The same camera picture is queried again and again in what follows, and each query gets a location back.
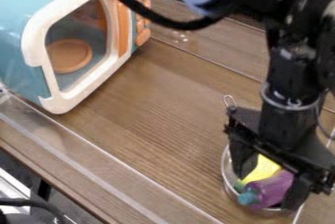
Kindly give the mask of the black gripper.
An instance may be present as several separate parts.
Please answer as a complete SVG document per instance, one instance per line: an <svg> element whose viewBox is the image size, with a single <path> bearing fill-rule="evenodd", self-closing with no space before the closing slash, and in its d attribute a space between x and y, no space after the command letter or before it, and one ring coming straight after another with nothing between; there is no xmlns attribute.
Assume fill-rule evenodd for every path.
<svg viewBox="0 0 335 224"><path fill-rule="evenodd" d="M293 173L293 184L281 208L296 211L310 193L328 195L335 187L335 154L323 146L316 133L320 97L293 104L265 101L259 111L226 106L229 152L235 174L244 179L263 154Z"/></svg>

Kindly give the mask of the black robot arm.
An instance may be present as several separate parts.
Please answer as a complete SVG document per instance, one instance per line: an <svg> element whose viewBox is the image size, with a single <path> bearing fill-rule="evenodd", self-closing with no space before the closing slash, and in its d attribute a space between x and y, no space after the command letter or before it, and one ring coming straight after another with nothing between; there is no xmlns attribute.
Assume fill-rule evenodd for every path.
<svg viewBox="0 0 335 224"><path fill-rule="evenodd" d="M267 156L293 175L280 206L295 210L308 195L335 187L335 154L320 144L319 114L327 95L335 96L335 0L184 0L201 15L173 21L138 0L119 0L150 21L197 30L235 12L265 24L269 69L259 111L229 107L229 150L233 171L245 177L257 156Z"/></svg>

